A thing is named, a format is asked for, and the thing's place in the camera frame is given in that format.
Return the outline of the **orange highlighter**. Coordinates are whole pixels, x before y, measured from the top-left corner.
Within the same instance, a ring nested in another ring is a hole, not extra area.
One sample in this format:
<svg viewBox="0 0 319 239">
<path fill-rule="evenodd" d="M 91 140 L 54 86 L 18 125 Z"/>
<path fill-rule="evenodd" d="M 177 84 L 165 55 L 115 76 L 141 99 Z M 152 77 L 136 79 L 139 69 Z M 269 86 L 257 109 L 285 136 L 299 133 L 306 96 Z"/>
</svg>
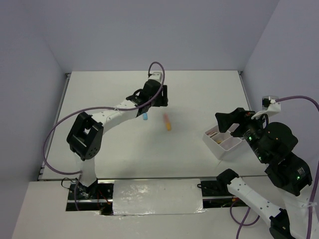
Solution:
<svg viewBox="0 0 319 239">
<path fill-rule="evenodd" d="M 171 122 L 170 122 L 170 119 L 168 117 L 168 114 L 166 114 L 166 113 L 163 114 L 163 120 L 164 120 L 164 124 L 165 124 L 167 131 L 171 131 Z"/>
</svg>

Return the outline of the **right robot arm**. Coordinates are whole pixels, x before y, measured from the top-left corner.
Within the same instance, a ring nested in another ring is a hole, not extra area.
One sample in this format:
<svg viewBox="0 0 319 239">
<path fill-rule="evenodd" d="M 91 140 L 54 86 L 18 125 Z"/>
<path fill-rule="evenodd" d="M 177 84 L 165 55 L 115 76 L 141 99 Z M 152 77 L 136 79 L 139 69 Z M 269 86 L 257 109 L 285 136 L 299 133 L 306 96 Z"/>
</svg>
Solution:
<svg viewBox="0 0 319 239">
<path fill-rule="evenodd" d="M 281 193 L 285 207 L 274 205 L 249 187 L 231 169 L 217 176 L 217 191 L 241 199 L 267 224 L 275 239 L 317 239 L 319 221 L 313 209 L 313 179 L 307 163 L 292 150 L 298 140 L 288 126 L 269 122 L 266 114 L 237 108 L 231 113 L 216 113 L 218 128 L 225 133 L 233 124 L 231 136 L 243 138 L 266 165 L 265 173 Z"/>
</svg>

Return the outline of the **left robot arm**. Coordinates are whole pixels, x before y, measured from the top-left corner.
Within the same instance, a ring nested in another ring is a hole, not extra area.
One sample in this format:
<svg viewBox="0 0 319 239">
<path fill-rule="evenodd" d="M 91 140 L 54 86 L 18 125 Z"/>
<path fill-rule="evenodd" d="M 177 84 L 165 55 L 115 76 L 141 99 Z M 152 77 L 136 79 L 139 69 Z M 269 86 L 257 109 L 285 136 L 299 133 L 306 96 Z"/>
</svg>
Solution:
<svg viewBox="0 0 319 239">
<path fill-rule="evenodd" d="M 68 136 L 71 151 L 80 159 L 81 178 L 78 189 L 87 199 L 96 196 L 98 179 L 95 172 L 95 156 L 101 149 L 103 135 L 115 126 L 147 113 L 150 107 L 168 106 L 167 86 L 158 80 L 148 79 L 142 89 L 119 103 L 113 110 L 92 115 L 80 113 Z"/>
</svg>

